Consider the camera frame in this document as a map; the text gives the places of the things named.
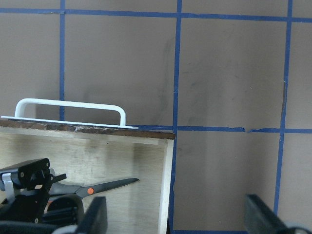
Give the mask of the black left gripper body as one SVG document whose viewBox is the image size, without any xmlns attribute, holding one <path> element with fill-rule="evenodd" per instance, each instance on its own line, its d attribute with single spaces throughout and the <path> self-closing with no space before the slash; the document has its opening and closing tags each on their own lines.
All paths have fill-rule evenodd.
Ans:
<svg viewBox="0 0 312 234">
<path fill-rule="evenodd" d="M 82 199 L 75 194 L 18 195 L 0 204 L 2 234 L 51 234 L 79 224 L 84 217 Z"/>
</svg>

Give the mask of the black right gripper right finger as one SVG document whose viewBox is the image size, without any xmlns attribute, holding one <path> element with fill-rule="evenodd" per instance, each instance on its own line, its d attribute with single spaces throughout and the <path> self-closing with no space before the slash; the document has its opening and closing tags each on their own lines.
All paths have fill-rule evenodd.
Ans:
<svg viewBox="0 0 312 234">
<path fill-rule="evenodd" d="M 255 195 L 245 196 L 244 226 L 249 234 L 311 234 L 300 226 L 287 226 L 263 200 Z"/>
</svg>

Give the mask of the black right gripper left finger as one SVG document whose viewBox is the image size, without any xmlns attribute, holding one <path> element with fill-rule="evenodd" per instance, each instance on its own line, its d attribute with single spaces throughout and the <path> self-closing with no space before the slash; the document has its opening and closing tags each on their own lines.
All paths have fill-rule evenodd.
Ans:
<svg viewBox="0 0 312 234">
<path fill-rule="evenodd" d="M 57 228 L 53 234 L 106 234 L 108 229 L 106 197 L 93 199 L 82 221 L 77 225 Z"/>
</svg>

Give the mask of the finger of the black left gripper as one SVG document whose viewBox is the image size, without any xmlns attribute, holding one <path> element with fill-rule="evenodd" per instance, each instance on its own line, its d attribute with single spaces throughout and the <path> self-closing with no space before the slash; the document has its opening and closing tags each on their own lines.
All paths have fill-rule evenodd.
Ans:
<svg viewBox="0 0 312 234">
<path fill-rule="evenodd" d="M 32 159 L 2 168 L 0 190 L 6 192 L 7 197 L 15 197 L 22 189 L 33 191 L 38 185 L 51 186 L 66 178 L 66 174 L 51 173 L 48 158 Z"/>
</svg>

